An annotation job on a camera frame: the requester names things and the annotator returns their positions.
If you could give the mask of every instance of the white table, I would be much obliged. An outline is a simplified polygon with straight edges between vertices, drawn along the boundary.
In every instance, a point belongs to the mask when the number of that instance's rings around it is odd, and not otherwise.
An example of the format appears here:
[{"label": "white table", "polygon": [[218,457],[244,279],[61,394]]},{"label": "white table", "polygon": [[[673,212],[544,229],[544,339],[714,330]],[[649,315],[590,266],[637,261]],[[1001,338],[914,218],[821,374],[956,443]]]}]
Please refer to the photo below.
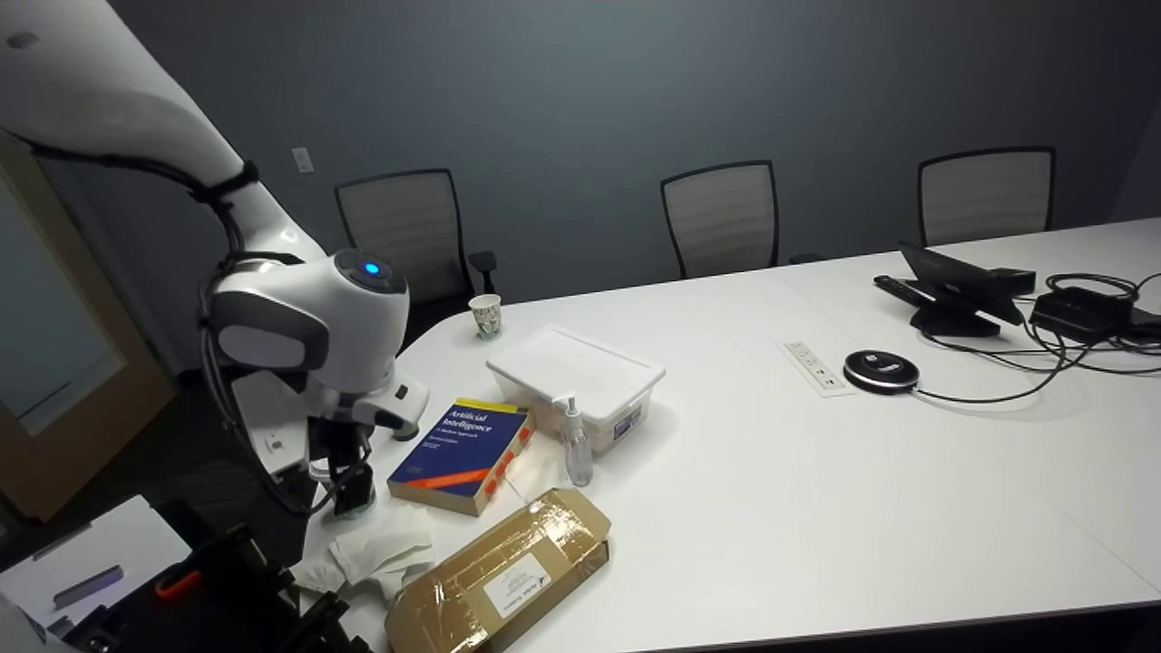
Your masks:
[{"label": "white table", "polygon": [[[944,249],[1138,279],[1161,268],[1161,218]],[[923,388],[952,394],[1037,382],[920,339],[910,308],[871,285],[880,272],[905,266],[875,255],[534,301],[504,308],[495,339],[453,315],[402,351],[431,385],[425,423],[458,394],[499,399],[486,357],[541,326],[668,366],[644,422],[598,457],[588,491],[614,517],[610,565],[518,648],[800,638],[1161,599],[1161,374],[1069,370],[1035,399],[977,411],[827,394],[784,344],[807,344],[829,370],[853,348],[903,351]],[[1161,281],[1144,304],[1161,308]],[[382,486],[407,448],[374,443]],[[559,457],[538,434],[483,517],[382,491],[364,515],[310,517],[303,553],[393,510],[425,510],[446,553],[559,481]],[[356,595],[345,626],[385,647],[385,604]]]}]

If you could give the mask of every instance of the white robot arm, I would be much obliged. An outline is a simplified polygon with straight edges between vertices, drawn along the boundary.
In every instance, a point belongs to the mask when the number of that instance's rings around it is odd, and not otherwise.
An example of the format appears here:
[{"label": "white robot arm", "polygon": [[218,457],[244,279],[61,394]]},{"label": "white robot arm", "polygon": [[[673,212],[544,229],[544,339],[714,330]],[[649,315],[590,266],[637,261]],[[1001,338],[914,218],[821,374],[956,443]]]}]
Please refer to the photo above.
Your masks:
[{"label": "white robot arm", "polygon": [[37,152],[164,172],[220,218],[203,312],[226,357],[303,370],[349,422],[417,422],[426,393],[395,370],[407,281],[321,255],[105,0],[2,0],[0,82],[0,128]]}]

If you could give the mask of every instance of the book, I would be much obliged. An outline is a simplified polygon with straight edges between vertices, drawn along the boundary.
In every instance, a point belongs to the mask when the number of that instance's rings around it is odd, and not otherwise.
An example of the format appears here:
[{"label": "book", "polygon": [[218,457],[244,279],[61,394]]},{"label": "book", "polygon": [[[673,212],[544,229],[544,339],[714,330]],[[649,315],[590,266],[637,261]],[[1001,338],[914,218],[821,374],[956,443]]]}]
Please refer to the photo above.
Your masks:
[{"label": "book", "polygon": [[393,498],[480,515],[528,437],[526,411],[458,399],[388,476],[388,491]]}]

